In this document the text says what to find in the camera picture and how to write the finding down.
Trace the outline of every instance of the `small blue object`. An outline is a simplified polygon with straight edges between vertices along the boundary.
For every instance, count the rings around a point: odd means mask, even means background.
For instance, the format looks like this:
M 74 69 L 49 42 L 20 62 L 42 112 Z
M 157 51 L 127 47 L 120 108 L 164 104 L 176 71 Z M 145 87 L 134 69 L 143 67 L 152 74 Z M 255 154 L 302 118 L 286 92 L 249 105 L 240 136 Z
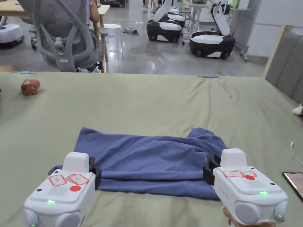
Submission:
M 218 77 L 218 76 L 207 76 L 206 78 L 212 79 L 212 78 L 216 78 L 216 77 Z

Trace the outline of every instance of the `gray upholstered headboard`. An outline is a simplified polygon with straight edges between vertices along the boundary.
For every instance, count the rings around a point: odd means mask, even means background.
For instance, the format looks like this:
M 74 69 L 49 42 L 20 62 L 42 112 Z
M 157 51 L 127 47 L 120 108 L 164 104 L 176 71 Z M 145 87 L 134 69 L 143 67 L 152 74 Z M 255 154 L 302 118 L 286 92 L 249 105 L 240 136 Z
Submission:
M 303 36 L 292 32 L 292 28 L 282 26 L 264 77 L 296 103 L 303 103 Z

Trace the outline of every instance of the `red outlined label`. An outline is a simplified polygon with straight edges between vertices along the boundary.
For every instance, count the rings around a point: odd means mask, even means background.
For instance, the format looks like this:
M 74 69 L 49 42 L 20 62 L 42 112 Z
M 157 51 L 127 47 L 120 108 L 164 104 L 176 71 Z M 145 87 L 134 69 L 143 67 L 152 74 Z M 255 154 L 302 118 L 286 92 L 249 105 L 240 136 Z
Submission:
M 67 183 L 62 175 L 50 176 L 48 179 L 54 187 L 64 185 Z
M 235 170 L 235 172 L 243 173 L 244 176 L 253 176 L 253 177 L 257 177 L 257 175 L 256 175 L 253 171 Z
M 225 177 L 240 177 L 244 178 L 243 173 L 241 172 L 236 172 L 236 171 L 223 171 Z
M 81 174 L 72 174 L 66 178 L 67 181 L 72 182 L 73 184 L 83 185 L 87 184 L 89 180 L 82 176 Z

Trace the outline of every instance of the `smartphone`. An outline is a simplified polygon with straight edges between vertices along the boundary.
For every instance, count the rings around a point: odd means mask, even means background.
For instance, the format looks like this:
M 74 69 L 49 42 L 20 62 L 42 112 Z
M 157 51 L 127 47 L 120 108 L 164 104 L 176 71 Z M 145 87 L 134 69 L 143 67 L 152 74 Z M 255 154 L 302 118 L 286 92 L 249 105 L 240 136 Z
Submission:
M 303 202 L 303 173 L 284 172 L 282 175 Z

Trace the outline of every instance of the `mattress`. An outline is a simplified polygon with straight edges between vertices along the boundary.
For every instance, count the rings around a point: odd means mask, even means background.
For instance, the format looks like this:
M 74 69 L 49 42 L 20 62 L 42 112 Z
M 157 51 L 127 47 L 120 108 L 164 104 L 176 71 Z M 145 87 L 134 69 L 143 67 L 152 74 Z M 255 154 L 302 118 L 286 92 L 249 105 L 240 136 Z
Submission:
M 25 79 L 40 93 L 22 96 Z M 229 148 L 245 151 L 248 164 L 289 197 L 285 223 L 303 226 L 303 203 L 282 177 L 303 171 L 302 120 L 297 107 L 262 78 L 139 74 L 0 73 L 0 226 L 22 226 L 26 198 L 54 165 L 73 151 L 82 127 L 103 133 L 186 137 L 202 127 Z M 96 192 L 84 226 L 227 226 L 223 204 L 186 197 Z

